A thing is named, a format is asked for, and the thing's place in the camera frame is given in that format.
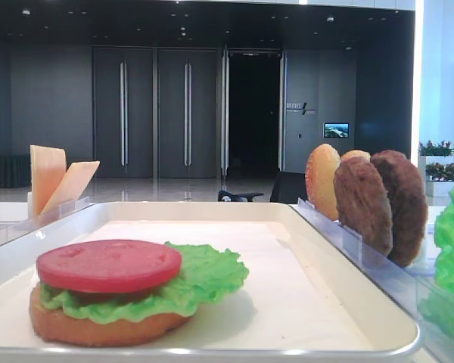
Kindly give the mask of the brown meat patty front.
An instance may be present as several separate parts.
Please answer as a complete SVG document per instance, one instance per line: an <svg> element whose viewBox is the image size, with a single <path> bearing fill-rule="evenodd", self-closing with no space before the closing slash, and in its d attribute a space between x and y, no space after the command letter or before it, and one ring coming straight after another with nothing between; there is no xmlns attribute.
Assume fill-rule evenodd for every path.
<svg viewBox="0 0 454 363"><path fill-rule="evenodd" d="M382 256L393 248L392 211L387 190L374 165L364 157L342 161L334 173L340 223L362 236Z"/></svg>

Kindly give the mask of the brown meat patty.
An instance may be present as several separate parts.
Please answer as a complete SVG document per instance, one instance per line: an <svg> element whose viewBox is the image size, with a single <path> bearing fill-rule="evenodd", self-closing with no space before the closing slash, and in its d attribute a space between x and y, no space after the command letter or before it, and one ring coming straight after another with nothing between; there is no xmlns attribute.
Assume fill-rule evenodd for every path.
<svg viewBox="0 0 454 363"><path fill-rule="evenodd" d="M392 211L387 190L374 165L364 157L342 161L334 173L340 223L362 236L382 256L393 248Z"/></svg>
<svg viewBox="0 0 454 363"><path fill-rule="evenodd" d="M392 210L393 248L388 259L405 268L418 256L428 219L424 181L406 155L383 150L371 156L382 177Z"/></svg>

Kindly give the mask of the golden bread slice left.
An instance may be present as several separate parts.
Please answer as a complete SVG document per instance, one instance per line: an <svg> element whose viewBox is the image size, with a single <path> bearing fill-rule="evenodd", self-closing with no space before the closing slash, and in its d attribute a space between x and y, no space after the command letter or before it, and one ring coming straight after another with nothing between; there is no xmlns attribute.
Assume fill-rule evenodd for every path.
<svg viewBox="0 0 454 363"><path fill-rule="evenodd" d="M340 165L340 156L330 144L321 144L309 155L305 182L309 201L324 216L338 219L334 192L334 173Z"/></svg>

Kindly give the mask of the golden bread slice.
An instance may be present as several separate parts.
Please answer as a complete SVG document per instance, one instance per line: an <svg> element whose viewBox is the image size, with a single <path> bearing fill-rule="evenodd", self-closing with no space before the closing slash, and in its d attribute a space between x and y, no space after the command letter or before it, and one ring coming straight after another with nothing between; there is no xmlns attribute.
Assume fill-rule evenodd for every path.
<svg viewBox="0 0 454 363"><path fill-rule="evenodd" d="M370 153L363 150L350 150L341 156L341 163L369 163L371 159Z"/></svg>
<svg viewBox="0 0 454 363"><path fill-rule="evenodd" d="M340 156L330 144L321 144L309 155L305 182L309 201L324 216L338 219L334 192L334 173L340 165Z"/></svg>

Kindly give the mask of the green lettuce leaf on bread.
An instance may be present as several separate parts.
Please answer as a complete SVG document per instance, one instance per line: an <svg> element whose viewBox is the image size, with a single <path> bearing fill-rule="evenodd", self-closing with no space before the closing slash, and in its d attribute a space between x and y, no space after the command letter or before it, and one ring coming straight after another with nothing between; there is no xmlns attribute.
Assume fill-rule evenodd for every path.
<svg viewBox="0 0 454 363"><path fill-rule="evenodd" d="M164 244L182 255L179 274L151 292L128 297L125 293L88 302L78 293L39 284L39 301L46 312L63 312L69 318L89 319L97 324L120 320L140 322L159 314L190 317L199 305L216 303L239 290L249 274L229 249L218 251L208 244Z"/></svg>

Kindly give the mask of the golden bread slice right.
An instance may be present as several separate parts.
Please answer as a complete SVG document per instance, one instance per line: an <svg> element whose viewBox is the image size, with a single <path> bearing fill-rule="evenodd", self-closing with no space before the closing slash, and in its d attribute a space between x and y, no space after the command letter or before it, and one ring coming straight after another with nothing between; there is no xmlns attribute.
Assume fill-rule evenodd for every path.
<svg viewBox="0 0 454 363"><path fill-rule="evenodd" d="M341 163L369 163L371 159L370 153L363 150L350 150L341 156Z"/></svg>

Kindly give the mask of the yellow cheese slice leaning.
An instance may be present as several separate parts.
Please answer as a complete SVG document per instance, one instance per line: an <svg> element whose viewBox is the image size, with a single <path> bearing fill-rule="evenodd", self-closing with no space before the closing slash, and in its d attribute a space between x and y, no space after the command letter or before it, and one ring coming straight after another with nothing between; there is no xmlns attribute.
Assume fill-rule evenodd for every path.
<svg viewBox="0 0 454 363"><path fill-rule="evenodd" d="M99 161L72 163L41 213L78 200L100 165Z"/></svg>

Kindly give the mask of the pale cheese slice upright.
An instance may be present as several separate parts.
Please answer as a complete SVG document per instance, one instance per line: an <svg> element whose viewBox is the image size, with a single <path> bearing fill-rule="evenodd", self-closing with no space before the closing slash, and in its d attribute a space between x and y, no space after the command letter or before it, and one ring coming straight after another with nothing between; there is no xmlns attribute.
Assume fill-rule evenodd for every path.
<svg viewBox="0 0 454 363"><path fill-rule="evenodd" d="M33 215L40 214L58 188L67 169L64 149L30 146Z"/></svg>

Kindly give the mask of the brown meat patty rear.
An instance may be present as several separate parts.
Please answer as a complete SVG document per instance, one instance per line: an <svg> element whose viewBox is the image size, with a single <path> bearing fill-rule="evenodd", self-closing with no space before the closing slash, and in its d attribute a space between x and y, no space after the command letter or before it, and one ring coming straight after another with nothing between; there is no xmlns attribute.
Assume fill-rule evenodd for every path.
<svg viewBox="0 0 454 363"><path fill-rule="evenodd" d="M424 181L406 155L383 150L371 156L382 177L392 210L393 248L388 259L405 268L418 256L428 219Z"/></svg>

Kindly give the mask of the green lettuce in rack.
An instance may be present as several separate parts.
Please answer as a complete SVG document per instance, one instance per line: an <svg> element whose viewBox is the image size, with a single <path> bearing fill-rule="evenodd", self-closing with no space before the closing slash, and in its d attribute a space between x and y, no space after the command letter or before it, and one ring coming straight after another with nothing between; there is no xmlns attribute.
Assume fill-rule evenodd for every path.
<svg viewBox="0 0 454 363"><path fill-rule="evenodd" d="M450 205L436 217L434 226L434 243L440 248L434 281L451 295L445 297L431 292L419 303L419 311L445 334L454 338L454 188L450 196Z"/></svg>

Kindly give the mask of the white rectangular tray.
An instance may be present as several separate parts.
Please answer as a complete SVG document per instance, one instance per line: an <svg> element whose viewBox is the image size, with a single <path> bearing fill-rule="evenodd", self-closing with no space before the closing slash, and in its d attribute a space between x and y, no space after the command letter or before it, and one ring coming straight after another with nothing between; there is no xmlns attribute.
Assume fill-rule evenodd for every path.
<svg viewBox="0 0 454 363"><path fill-rule="evenodd" d="M240 254L244 286L143 346L47 343L29 318L36 257L131 238ZM271 203L98 203L0 247L0 362L411 362L415 319L293 208Z"/></svg>

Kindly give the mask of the flower planter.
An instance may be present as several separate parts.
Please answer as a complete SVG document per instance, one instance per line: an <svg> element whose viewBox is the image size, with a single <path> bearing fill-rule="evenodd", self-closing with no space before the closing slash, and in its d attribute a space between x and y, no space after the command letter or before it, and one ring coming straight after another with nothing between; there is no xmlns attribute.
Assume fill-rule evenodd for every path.
<svg viewBox="0 0 454 363"><path fill-rule="evenodd" d="M453 162L454 148L451 141L434 143L428 140L425 144L419 143L418 166L424 168L428 164L440 163L443 165Z"/></svg>
<svg viewBox="0 0 454 363"><path fill-rule="evenodd" d="M426 193L429 197L448 197L454 187L454 163L426 165Z"/></svg>

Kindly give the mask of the flower planter upper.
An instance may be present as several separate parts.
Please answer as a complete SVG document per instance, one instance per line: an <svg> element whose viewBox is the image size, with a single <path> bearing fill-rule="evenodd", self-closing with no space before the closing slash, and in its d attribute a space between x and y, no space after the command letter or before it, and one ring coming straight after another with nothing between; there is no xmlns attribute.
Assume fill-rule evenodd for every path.
<svg viewBox="0 0 454 363"><path fill-rule="evenodd" d="M425 144L419 143L418 166L424 168L428 164L440 163L443 165L453 162L454 148L451 141L434 143L428 140Z"/></svg>

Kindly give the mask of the clear acrylic rack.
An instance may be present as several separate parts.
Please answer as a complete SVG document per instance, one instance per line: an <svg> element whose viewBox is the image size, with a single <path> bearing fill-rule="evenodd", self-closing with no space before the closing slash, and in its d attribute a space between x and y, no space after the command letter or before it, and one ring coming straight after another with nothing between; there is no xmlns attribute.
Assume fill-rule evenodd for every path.
<svg viewBox="0 0 454 363"><path fill-rule="evenodd" d="M369 280L421 325L424 348L437 362L454 362L454 295L434 283L434 261L400 268L366 246L361 237L299 199L291 206Z"/></svg>
<svg viewBox="0 0 454 363"><path fill-rule="evenodd" d="M0 222L0 246L5 245L19 237L35 232L53 222L64 219L74 213L91 206L88 197L78 201L67 202L55 209L51 209L41 215L17 222Z"/></svg>

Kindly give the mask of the small wall screen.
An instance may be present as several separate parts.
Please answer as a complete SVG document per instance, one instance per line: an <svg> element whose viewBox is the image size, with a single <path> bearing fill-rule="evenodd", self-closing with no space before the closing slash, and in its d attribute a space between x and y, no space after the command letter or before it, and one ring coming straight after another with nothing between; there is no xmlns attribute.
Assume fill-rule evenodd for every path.
<svg viewBox="0 0 454 363"><path fill-rule="evenodd" d="M348 138L350 135L350 124L324 123L323 135L325 138Z"/></svg>

